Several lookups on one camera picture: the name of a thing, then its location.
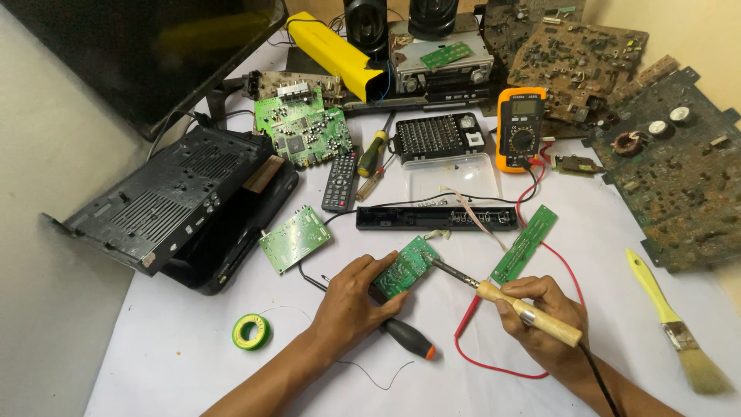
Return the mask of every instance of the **brush bristles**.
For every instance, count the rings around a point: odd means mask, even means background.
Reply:
[[[694,392],[702,395],[717,395],[734,391],[728,377],[702,349],[685,349],[677,353]]]

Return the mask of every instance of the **black speaker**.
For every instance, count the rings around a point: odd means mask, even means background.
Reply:
[[[388,59],[386,0],[344,0],[348,42],[376,61]]]
[[[453,32],[458,0],[411,0],[409,34],[417,39],[436,41]]]

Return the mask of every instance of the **wooden soldering iron handle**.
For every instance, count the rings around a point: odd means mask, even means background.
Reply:
[[[562,341],[568,346],[576,347],[577,344],[579,344],[579,341],[582,340],[583,333],[581,330],[569,326],[561,320],[531,306],[530,304],[520,300],[519,298],[505,295],[492,283],[489,283],[487,281],[481,282],[479,284],[479,288],[476,290],[476,294],[484,300],[491,301],[492,303],[495,300],[507,301],[509,304],[512,304],[512,307],[514,307],[514,311],[520,317],[522,317],[522,312],[524,311],[532,312],[534,316],[532,323],[533,327],[548,333],[549,335]]]

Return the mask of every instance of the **yellow multimeter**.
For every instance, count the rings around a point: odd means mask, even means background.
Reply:
[[[508,88],[499,95],[495,162],[500,171],[525,172],[528,158],[537,158],[544,115],[544,88]]]

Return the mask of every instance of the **clear plastic box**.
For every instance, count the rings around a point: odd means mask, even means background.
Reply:
[[[445,191],[440,187],[457,190],[461,194],[488,197],[499,195],[496,188],[494,167],[487,154],[471,154],[436,160],[410,161],[402,166],[410,201],[434,197]],[[450,195],[419,205],[462,206],[456,196]],[[491,201],[473,200],[470,206],[490,205]]]

